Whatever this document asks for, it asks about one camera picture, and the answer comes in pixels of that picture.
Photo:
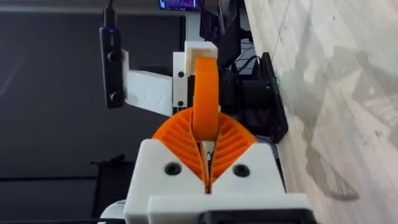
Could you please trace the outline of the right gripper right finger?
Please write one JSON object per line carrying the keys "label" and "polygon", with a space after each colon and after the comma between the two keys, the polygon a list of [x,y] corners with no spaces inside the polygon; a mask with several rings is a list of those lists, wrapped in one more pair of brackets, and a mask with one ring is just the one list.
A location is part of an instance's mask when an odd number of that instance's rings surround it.
{"label": "right gripper right finger", "polygon": [[274,153],[235,119],[220,114],[210,166],[212,194],[285,194]]}

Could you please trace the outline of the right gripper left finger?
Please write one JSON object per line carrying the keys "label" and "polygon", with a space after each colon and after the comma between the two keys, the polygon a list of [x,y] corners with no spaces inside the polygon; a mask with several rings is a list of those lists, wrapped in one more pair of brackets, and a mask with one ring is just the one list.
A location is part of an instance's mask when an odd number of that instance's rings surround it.
{"label": "right gripper left finger", "polygon": [[203,195],[207,176],[192,132],[191,108],[171,116],[141,142],[127,193],[127,223],[147,223],[151,196]]}

